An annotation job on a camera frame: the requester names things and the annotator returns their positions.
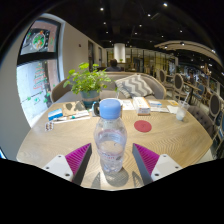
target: column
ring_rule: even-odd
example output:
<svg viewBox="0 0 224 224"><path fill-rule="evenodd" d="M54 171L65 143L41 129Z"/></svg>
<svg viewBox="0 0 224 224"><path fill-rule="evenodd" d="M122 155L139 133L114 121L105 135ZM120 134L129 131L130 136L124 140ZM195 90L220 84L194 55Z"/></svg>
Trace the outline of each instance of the column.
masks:
<svg viewBox="0 0 224 224"><path fill-rule="evenodd" d="M120 59L123 59L122 63L125 63L125 44L114 44L114 58L117 60L118 63L120 63Z"/></svg>

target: cup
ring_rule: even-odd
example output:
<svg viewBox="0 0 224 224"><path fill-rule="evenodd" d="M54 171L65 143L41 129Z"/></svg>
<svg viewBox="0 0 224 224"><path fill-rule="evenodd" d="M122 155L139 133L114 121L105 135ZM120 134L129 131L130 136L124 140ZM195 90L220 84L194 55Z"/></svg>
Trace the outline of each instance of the cup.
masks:
<svg viewBox="0 0 224 224"><path fill-rule="evenodd" d="M117 98L106 98L106 99L101 100L100 102L102 102L102 101L104 101L104 100L107 100L107 99L118 100L118 101L120 102L120 105L121 105L120 118L122 118L123 101L122 101L122 100L119 100L119 99L117 99ZM95 116L100 116L100 111L99 111L99 105L100 105L100 102L96 102L96 103L94 103L94 105L93 105L93 110L94 110L94 114L95 114Z"/></svg>
<svg viewBox="0 0 224 224"><path fill-rule="evenodd" d="M177 109L177 114L176 114L176 118L179 121L182 121L187 113L187 110L189 108L189 104L185 101L179 100L178 101L178 109Z"/></svg>

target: wooden table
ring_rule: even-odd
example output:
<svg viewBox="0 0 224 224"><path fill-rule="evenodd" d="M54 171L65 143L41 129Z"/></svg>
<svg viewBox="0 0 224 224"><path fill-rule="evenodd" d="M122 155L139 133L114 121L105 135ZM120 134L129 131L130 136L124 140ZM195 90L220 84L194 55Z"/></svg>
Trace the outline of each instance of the wooden table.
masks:
<svg viewBox="0 0 224 224"><path fill-rule="evenodd" d="M163 107L171 105L166 100L159 101ZM134 110L124 110L122 120L127 129L128 139L123 168L118 174L108 176L101 169L93 137L99 117L55 124L52 131L45 132L48 112L61 107L62 103L55 103L42 115L24 139L17 160L43 168L56 155L67 155L91 143L92 155L81 183L84 188L120 190L142 187L144 185L142 177L132 154L133 143L142 145L159 155L168 154L183 168L197 163L212 145L208 133L188 112L184 120L179 121L175 114L151 112L149 116L137 116ZM152 130L147 133L137 131L134 122L138 120L148 121L152 125Z"/></svg>
<svg viewBox="0 0 224 224"><path fill-rule="evenodd" d="M190 99L189 99L189 102L188 102L188 104L191 105L191 99L192 99L193 91L194 90L200 90L200 89L197 88L196 86L192 85L191 83L188 83L188 82L184 82L184 85L187 85L191 88L191 95L190 95Z"/></svg>

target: wall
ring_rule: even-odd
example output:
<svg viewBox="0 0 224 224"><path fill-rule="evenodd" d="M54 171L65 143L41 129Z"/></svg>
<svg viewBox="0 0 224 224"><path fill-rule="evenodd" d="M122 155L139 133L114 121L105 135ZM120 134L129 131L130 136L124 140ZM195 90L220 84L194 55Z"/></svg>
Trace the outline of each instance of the wall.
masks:
<svg viewBox="0 0 224 224"><path fill-rule="evenodd" d="M78 65L80 63L88 62L88 40L94 44L94 63L98 64L98 47L101 46L75 29L69 23L65 23L63 37L63 68L65 78L68 76L69 70L75 69L78 71ZM106 49L104 48L102 48L102 61L106 62Z"/></svg>
<svg viewBox="0 0 224 224"><path fill-rule="evenodd" d="M60 18L49 14L43 14L42 17L54 19L62 24L60 33L64 32L64 36L60 35L59 38L59 71L63 80L70 69L77 69L81 62L88 61L90 39ZM20 145L30 130L18 96L16 68L20 46L31 24L15 37L0 67L0 147L5 156L13 161L17 161L16 155ZM99 45L95 44L94 47L98 63ZM103 61L106 62L106 50L103 48L102 55Z"/></svg>
<svg viewBox="0 0 224 224"><path fill-rule="evenodd" d="M0 67L0 146L5 156L13 161L16 161L19 147L30 130L20 104L16 80L17 56L29 26L9 46Z"/></svg>

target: water bottle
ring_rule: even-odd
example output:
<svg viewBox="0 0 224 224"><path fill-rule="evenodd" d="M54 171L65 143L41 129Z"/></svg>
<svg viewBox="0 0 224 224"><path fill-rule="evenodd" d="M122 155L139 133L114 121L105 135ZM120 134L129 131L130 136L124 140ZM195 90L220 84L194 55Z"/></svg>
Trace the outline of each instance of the water bottle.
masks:
<svg viewBox="0 0 224 224"><path fill-rule="evenodd" d="M120 118L121 105L116 99L99 103L99 115L94 139L102 169L106 173L118 173L123 164L127 131Z"/></svg>

